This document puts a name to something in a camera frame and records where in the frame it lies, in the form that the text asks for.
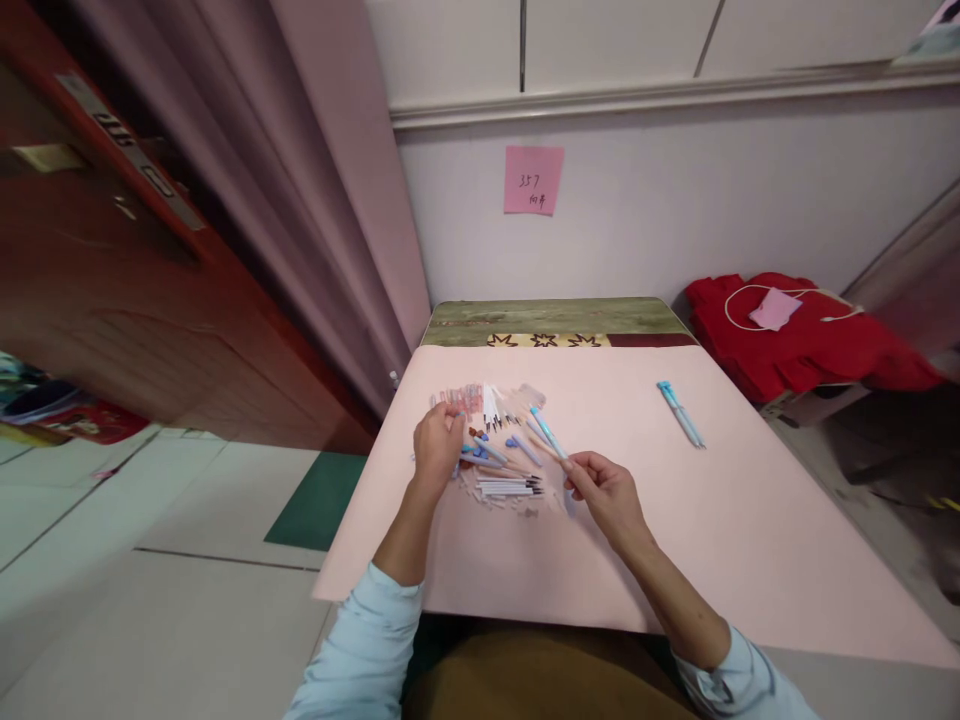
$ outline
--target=light blue sleeve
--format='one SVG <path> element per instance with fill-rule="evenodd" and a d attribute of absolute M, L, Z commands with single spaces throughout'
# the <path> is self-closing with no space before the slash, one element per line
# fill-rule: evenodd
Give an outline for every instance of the light blue sleeve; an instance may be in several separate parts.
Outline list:
<path fill-rule="evenodd" d="M 797 687 L 732 625 L 730 640 L 730 652 L 712 673 L 673 656 L 702 713 L 742 720 L 817 720 Z"/>
<path fill-rule="evenodd" d="M 401 587 L 370 563 L 284 720 L 399 718 L 422 599 L 423 585 Z"/>

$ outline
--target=green wooden table edge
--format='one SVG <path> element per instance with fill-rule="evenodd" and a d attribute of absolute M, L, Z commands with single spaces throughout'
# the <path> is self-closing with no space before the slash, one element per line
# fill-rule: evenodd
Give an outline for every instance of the green wooden table edge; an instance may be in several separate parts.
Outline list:
<path fill-rule="evenodd" d="M 450 300 L 434 308 L 420 344 L 482 347 L 493 333 L 583 332 L 690 336 L 673 310 L 655 297 Z"/>

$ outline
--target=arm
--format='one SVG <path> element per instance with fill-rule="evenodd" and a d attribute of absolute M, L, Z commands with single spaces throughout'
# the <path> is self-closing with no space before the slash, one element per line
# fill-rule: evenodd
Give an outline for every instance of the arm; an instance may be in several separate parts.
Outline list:
<path fill-rule="evenodd" d="M 593 452 L 563 463 L 614 552 L 636 578 L 670 640 L 695 704 L 714 718 L 816 718 L 800 691 L 701 597 L 659 548 L 630 472 Z"/>
<path fill-rule="evenodd" d="M 398 718 L 420 621 L 430 526 L 463 443 L 440 403 L 417 425 L 417 469 L 367 572 L 350 593 L 284 720 Z"/>

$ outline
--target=person's left hand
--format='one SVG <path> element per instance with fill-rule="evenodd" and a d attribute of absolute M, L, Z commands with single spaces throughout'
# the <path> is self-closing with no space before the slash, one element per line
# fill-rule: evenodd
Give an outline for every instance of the person's left hand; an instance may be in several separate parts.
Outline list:
<path fill-rule="evenodd" d="M 423 416 L 413 431 L 417 470 L 410 481 L 412 490 L 434 503 L 440 500 L 463 448 L 466 415 L 455 414 L 449 403 L 438 403 Z"/>

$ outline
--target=pink paper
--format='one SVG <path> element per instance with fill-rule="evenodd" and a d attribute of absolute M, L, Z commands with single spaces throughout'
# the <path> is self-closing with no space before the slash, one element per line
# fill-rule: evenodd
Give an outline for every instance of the pink paper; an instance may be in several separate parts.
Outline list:
<path fill-rule="evenodd" d="M 803 305 L 800 300 L 790 297 L 782 290 L 770 288 L 763 300 L 760 301 L 760 307 L 754 310 L 748 316 L 757 325 L 769 330 L 779 330 L 790 316 L 796 312 L 797 308 Z"/>
<path fill-rule="evenodd" d="M 553 215 L 562 168 L 563 148 L 508 145 L 503 211 Z"/>
<path fill-rule="evenodd" d="M 628 467 L 661 547 L 713 606 L 762 645 L 960 668 L 960 657 L 816 481 L 700 347 L 421 347 L 314 589 L 344 600 L 386 533 L 412 473 L 413 429 L 433 393 L 529 382 L 567 452 Z M 656 383 L 669 380 L 707 450 Z M 545 462 L 545 482 L 561 473 Z M 659 632 L 643 593 L 589 511 L 520 517 L 450 484 L 430 538 L 424 609 Z"/>

